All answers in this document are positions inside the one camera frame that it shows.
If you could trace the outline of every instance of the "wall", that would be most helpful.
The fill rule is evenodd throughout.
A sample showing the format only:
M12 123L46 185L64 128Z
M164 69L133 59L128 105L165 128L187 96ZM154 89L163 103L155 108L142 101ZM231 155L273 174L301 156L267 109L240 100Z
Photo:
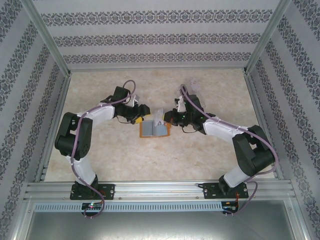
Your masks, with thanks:
M245 67L279 0L36 0L71 70Z
M33 182L64 82L18 0L0 0L0 240Z
M320 238L319 18L319 0L293 0L251 73L312 239Z

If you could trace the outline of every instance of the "marble floor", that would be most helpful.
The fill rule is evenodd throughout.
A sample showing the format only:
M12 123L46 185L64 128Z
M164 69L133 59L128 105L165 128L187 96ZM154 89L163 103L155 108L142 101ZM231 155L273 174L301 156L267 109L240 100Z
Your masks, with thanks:
M62 114L96 106L112 95L116 86L130 79L136 82L139 103L148 105L151 112L172 110L180 84L196 79L207 113L241 126L258 124L241 69L73 73ZM233 146L217 137L199 132L186 134L173 126L169 137L139 138L138 124L121 124L116 118L92 131L88 156L100 181L216 180L237 165ZM74 179L71 166L54 148L45 181Z

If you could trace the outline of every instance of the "robotic arm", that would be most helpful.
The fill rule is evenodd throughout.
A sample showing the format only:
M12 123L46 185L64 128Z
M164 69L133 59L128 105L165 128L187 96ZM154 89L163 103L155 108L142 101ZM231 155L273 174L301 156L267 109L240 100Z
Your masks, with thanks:
M184 91L189 99L203 110L198 97L195 94L188 94L186 89ZM175 103L178 105L178 110L174 108L172 111L166 112L164 114L165 122L182 128L192 125L194 130L204 135L216 136L233 144L238 166L220 177L219 188L223 194L232 192L243 181L275 162L271 150L263 142L239 130L239 128L247 130L268 141L261 127L254 125L235 129L225 121L223 122L227 124L221 124L220 118L214 114L208 114L213 119L204 116L183 96L176 98Z
M113 103L124 99L130 91L124 87L117 86L114 94L108 96L100 102L99 108L88 113L81 122L77 147L74 155L74 168L79 177L91 187L98 189L98 177L91 168L89 157L87 156L91 146L92 129L117 116L126 118L128 123L135 124L150 114L150 109L145 104L138 104L139 97L132 95L128 101L103 106L103 103ZM67 112L64 114L60 128L58 130L54 146L71 163L71 155L75 144L76 135L72 131L77 130L78 122L83 112L74 114ZM86 195L88 199L95 197L95 192L86 187L78 178L75 180L76 189L79 195Z

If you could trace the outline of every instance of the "black wire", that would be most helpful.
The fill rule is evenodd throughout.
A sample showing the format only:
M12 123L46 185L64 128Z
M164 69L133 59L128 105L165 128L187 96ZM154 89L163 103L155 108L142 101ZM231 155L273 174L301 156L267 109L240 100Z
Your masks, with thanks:
M121 123L121 124L130 124L130 122L120 121L119 118L118 118L118 116L116 116L116 119L118 119L118 122Z
M197 130L195 130L195 131L185 131L183 126L181 127L181 129L182 129L182 132L184 132L185 134L193 134L195 132L198 132Z

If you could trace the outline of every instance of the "enclosure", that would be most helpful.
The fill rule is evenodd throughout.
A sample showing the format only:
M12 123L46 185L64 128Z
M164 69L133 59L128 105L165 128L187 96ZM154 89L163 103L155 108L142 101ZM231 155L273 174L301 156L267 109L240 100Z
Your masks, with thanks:
M319 239L319 4L2 0L0 239ZM279 166L255 177L242 213L224 217L222 200L197 187L237 165L232 145L174 126L139 138L139 124L114 118L92 131L89 152L114 199L83 219L90 201L70 200L57 131L64 113L129 79L151 113L174 108L180 84L196 80L206 112L262 127Z

